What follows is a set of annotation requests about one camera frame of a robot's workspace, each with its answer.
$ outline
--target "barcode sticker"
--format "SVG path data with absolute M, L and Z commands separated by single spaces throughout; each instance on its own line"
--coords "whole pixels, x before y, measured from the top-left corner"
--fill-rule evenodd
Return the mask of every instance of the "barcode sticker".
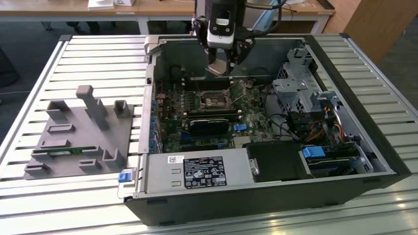
M 169 163 L 184 163 L 185 156 L 169 156 Z

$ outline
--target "cardboard box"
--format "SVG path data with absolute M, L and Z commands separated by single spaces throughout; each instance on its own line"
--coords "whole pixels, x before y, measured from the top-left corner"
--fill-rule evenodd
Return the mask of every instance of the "cardboard box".
M 133 6 L 135 0 L 115 0 L 115 5 Z

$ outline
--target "aluminum table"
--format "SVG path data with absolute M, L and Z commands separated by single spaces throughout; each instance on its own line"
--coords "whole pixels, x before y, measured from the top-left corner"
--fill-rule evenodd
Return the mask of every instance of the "aluminum table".
M 135 105 L 129 165 L 138 163 L 148 61 L 146 36 L 74 36 L 61 41 L 0 147 L 2 234 L 274 234 L 375 235 L 418 232 L 418 114 L 351 38 L 317 35 L 413 175 L 345 205 L 284 211 L 181 225 L 149 227 L 123 205 L 118 174 L 26 181 L 25 167 L 39 141 L 49 101 L 83 105 L 77 87 L 90 84 L 105 105 Z M 332 90 L 328 78 L 321 74 Z

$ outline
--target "warning label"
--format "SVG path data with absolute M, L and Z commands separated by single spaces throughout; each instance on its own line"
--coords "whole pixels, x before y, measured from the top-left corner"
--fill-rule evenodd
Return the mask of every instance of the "warning label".
M 222 156 L 185 159 L 184 167 L 188 189 L 228 185 Z

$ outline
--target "blue connector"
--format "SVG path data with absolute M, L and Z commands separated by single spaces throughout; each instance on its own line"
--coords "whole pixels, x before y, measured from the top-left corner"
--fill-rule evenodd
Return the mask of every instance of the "blue connector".
M 324 158 L 326 156 L 321 146 L 309 146 L 302 150 L 302 153 L 305 158 Z
M 133 181 L 133 172 L 122 172 L 118 177 L 119 183 L 127 183 Z
M 233 128 L 236 132 L 244 131 L 248 129 L 248 124 L 234 125 Z

